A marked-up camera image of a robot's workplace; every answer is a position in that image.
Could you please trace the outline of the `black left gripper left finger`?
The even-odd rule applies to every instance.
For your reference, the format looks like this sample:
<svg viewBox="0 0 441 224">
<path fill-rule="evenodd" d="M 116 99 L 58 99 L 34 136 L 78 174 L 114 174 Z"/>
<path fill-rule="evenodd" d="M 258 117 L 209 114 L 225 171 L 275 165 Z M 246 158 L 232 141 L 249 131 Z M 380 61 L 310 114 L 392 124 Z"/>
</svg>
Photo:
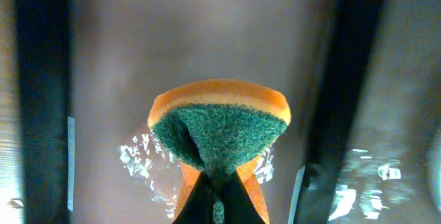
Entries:
<svg viewBox="0 0 441 224">
<path fill-rule="evenodd" d="M 213 224 L 214 189 L 202 172 L 173 224 Z"/>
</svg>

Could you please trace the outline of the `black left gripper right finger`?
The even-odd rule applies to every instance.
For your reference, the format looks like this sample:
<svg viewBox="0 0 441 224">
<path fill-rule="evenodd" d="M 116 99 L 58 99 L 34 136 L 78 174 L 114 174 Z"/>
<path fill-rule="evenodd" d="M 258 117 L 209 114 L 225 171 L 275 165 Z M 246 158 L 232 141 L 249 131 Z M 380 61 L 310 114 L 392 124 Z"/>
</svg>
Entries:
<svg viewBox="0 0 441 224">
<path fill-rule="evenodd" d="M 264 224 L 237 172 L 222 186 L 224 224 Z"/>
</svg>

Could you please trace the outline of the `green and orange sponge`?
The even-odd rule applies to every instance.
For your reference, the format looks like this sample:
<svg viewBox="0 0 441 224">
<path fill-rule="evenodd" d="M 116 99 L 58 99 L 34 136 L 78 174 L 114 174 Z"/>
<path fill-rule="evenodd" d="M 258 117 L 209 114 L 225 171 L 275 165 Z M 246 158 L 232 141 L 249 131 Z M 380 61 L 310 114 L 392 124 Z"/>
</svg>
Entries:
<svg viewBox="0 0 441 224">
<path fill-rule="evenodd" d="M 261 154 L 287 129 L 286 98 L 271 88 L 233 79 L 209 79 L 174 88 L 154 100 L 147 125 L 181 160 L 183 183 L 175 215 L 183 214 L 196 182 L 215 189 L 237 176 L 258 215 L 268 223 L 254 169 Z"/>
</svg>

